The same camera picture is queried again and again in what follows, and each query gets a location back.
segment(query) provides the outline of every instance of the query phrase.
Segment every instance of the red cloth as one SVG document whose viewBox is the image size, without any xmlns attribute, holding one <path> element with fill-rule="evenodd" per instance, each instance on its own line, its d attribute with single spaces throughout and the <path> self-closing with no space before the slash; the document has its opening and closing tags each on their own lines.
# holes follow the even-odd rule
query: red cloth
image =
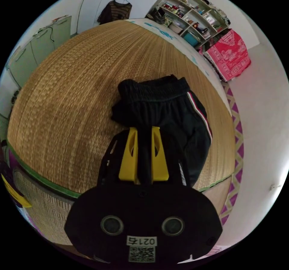
<svg viewBox="0 0 289 270">
<path fill-rule="evenodd" d="M 215 65 L 224 81 L 239 76 L 251 64 L 246 45 L 234 30 L 224 35 L 204 56 Z"/>
</svg>

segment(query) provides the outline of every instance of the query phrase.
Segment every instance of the qr code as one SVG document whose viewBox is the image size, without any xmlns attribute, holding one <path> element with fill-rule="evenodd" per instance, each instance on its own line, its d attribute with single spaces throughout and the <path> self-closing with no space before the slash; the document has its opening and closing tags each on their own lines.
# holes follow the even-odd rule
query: qr code
<svg viewBox="0 0 289 270">
<path fill-rule="evenodd" d="M 155 262 L 155 247 L 130 247 L 129 262 Z"/>
</svg>

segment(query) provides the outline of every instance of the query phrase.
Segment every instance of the purple patterned rug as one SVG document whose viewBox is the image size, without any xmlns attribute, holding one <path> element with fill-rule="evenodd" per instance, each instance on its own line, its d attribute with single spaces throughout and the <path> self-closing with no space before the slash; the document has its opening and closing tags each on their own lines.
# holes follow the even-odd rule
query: purple patterned rug
<svg viewBox="0 0 289 270">
<path fill-rule="evenodd" d="M 224 91 L 227 95 L 227 99 L 232 112 L 232 119 L 235 129 L 235 141 L 236 141 L 236 160 L 235 160 L 235 171 L 232 174 L 232 181 L 227 195 L 226 202 L 220 214 L 222 225 L 224 225 L 233 209 L 236 202 L 238 191 L 240 189 L 242 173 L 243 173 L 243 158 L 244 158 L 244 139 L 243 130 L 240 120 L 239 110 L 235 102 L 233 93 L 228 83 L 222 82 Z"/>
</svg>

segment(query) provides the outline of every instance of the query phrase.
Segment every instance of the clothes hanger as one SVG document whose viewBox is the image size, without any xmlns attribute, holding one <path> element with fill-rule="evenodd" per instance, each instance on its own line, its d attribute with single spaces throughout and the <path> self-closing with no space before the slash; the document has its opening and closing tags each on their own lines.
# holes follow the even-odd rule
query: clothes hanger
<svg viewBox="0 0 289 270">
<path fill-rule="evenodd" d="M 119 4 L 128 4 L 129 2 L 127 0 L 115 0 L 115 2 Z"/>
</svg>

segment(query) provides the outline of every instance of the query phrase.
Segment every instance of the black pants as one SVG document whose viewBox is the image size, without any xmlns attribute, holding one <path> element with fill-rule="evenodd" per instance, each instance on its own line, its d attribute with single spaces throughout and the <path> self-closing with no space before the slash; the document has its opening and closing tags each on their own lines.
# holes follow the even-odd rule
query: black pants
<svg viewBox="0 0 289 270">
<path fill-rule="evenodd" d="M 152 126 L 173 135 L 183 150 L 193 186 L 206 161 L 212 132 L 206 110 L 186 79 L 173 75 L 142 83 L 127 79 L 118 90 L 121 100 L 112 108 L 112 120 L 145 132 L 144 139 L 151 138 Z"/>
</svg>

